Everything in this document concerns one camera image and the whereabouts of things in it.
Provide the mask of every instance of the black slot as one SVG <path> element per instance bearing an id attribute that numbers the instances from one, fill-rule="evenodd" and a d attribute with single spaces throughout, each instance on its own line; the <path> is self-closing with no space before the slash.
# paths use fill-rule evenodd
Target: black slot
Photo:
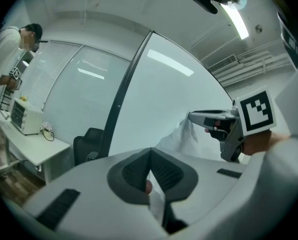
<path id="1" fill-rule="evenodd" d="M 47 228 L 54 230 L 65 214 L 74 204 L 80 192 L 75 189 L 65 189 L 49 206 L 37 217 L 37 221 Z"/>
<path id="2" fill-rule="evenodd" d="M 14 103 L 14 108 L 18 109 L 19 111 L 21 111 L 22 113 L 24 113 L 25 108 L 22 107 L 20 104 L 18 104 L 17 102 Z"/>
<path id="3" fill-rule="evenodd" d="M 22 127 L 23 117 L 19 116 L 15 111 L 13 110 L 13 113 L 11 115 L 12 121 L 19 127 Z"/>
<path id="4" fill-rule="evenodd" d="M 229 177 L 232 177 L 232 178 L 240 178 L 242 173 L 241 172 L 236 172 L 236 171 L 233 171 L 233 170 L 227 170 L 227 169 L 219 169 L 217 171 L 217 173 L 219 174 L 222 174 L 222 175 L 226 175 L 226 176 L 229 176 Z"/>
<path id="5" fill-rule="evenodd" d="M 24 114 L 21 111 L 19 111 L 17 108 L 13 109 L 13 113 L 17 114 L 21 118 L 24 116 Z"/>

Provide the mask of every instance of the desk leg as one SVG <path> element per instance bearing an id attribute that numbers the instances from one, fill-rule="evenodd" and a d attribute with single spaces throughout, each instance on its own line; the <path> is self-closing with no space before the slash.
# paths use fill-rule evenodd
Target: desk leg
<path id="1" fill-rule="evenodd" d="M 6 155 L 7 163 L 3 166 L 0 166 L 0 173 L 1 172 L 7 173 L 11 167 L 13 167 L 14 165 L 16 165 L 20 162 L 20 160 L 10 162 L 11 161 L 11 152 L 10 152 L 10 142 L 9 142 L 8 138 L 5 138 L 5 145 L 6 145 L 6 153 L 7 153 L 7 155 Z"/>
<path id="2" fill-rule="evenodd" d="M 51 182 L 51 163 L 50 160 L 44 162 L 44 178 L 45 183 L 49 184 Z"/>

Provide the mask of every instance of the floor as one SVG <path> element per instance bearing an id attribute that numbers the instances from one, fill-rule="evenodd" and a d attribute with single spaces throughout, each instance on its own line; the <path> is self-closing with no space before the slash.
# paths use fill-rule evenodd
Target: floor
<path id="1" fill-rule="evenodd" d="M 0 166 L 6 163 L 6 146 L 0 131 Z M 45 182 L 28 171 L 23 163 L 15 165 L 6 174 L 0 175 L 1 195 L 22 206 L 30 196 L 42 188 Z"/>

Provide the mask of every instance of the hand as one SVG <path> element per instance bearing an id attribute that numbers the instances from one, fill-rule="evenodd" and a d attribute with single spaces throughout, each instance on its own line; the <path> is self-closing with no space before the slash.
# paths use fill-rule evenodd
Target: hand
<path id="1" fill-rule="evenodd" d="M 17 85 L 17 81 L 10 77 L 7 87 L 10 89 L 14 89 Z"/>
<path id="2" fill-rule="evenodd" d="M 219 127 L 220 121 L 217 120 L 214 126 Z M 251 156 L 257 152 L 266 152 L 276 143 L 284 141 L 288 138 L 289 136 L 287 135 L 276 134 L 270 130 L 255 133 L 246 137 L 245 141 L 243 142 L 242 153 Z"/>
<path id="3" fill-rule="evenodd" d="M 147 181 L 146 181 L 146 186 L 145 186 L 145 194 L 150 194 L 151 193 L 151 191 L 152 191 L 152 188 L 153 188 L 153 186 L 152 186 L 152 183 L 151 183 L 151 181 L 149 181 L 148 179 L 147 179 Z"/>

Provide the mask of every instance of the microwave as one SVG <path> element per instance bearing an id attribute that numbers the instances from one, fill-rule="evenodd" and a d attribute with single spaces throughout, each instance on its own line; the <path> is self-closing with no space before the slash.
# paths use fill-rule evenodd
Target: microwave
<path id="1" fill-rule="evenodd" d="M 27 101 L 14 99 L 11 122 L 24 135 L 39 134 L 43 120 L 43 112 Z"/>

